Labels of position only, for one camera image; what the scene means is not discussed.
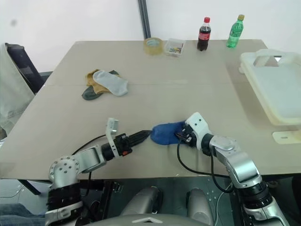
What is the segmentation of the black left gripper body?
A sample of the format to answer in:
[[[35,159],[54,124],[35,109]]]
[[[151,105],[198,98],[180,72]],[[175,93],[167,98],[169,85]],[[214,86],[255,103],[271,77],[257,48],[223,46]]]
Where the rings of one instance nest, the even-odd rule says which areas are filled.
[[[132,147],[130,145],[129,138],[125,133],[116,136],[114,139],[114,144],[119,156],[126,156],[132,153]]]

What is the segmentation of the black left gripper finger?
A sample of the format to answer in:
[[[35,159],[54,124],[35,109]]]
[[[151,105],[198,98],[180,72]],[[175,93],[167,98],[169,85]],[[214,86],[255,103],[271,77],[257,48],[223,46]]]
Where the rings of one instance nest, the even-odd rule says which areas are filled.
[[[141,130],[130,135],[128,138],[131,141],[144,141],[151,134],[150,130]]]
[[[138,135],[138,136],[130,136],[130,146],[136,146],[140,143],[142,143],[145,139],[148,138],[148,135]]]

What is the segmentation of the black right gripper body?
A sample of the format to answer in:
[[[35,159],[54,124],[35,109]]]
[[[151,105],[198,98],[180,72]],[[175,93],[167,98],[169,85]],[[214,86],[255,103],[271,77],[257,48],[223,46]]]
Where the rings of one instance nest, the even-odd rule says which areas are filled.
[[[175,135],[182,143],[185,143],[192,148],[196,147],[196,135],[193,133],[190,125],[183,125],[181,131],[176,132]]]

